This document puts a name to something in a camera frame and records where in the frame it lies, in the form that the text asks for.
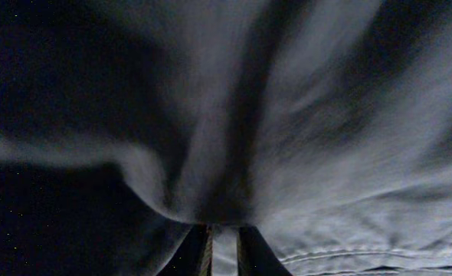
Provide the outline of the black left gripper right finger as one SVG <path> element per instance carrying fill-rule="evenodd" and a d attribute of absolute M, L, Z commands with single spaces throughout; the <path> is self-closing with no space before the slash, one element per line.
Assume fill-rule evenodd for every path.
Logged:
<path fill-rule="evenodd" d="M 237 235 L 239 276 L 292 276 L 256 227 L 240 227 Z"/>

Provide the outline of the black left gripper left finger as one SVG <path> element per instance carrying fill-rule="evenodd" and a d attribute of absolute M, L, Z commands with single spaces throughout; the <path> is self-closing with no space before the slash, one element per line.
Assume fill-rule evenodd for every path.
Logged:
<path fill-rule="evenodd" d="M 212 227 L 193 226 L 169 263 L 157 276 L 211 276 L 212 248 Z"/>

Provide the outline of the navy blue shorts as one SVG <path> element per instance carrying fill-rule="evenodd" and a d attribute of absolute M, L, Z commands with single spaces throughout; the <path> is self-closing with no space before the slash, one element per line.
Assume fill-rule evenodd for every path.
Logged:
<path fill-rule="evenodd" d="M 452 1 L 0 1 L 0 166 L 97 216 L 0 275 L 452 275 Z"/>

